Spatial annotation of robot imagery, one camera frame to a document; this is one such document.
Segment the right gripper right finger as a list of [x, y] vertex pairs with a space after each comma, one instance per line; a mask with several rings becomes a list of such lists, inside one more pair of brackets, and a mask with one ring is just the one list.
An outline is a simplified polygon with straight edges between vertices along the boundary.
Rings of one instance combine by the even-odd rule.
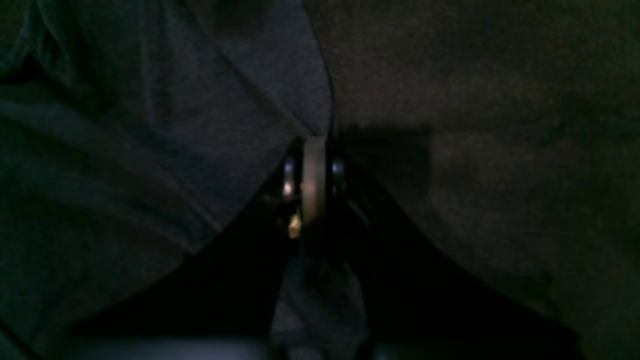
[[456, 264], [341, 148], [326, 155], [325, 254], [354, 271], [368, 321], [357, 359], [585, 359], [573, 330]]

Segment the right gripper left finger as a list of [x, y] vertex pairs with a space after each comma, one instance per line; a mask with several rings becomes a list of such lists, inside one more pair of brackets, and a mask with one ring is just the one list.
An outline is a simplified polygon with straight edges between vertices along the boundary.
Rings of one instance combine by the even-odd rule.
[[74, 325], [67, 360], [279, 360], [269, 332], [293, 258], [323, 251], [327, 141], [297, 140], [222, 233], [151, 287]]

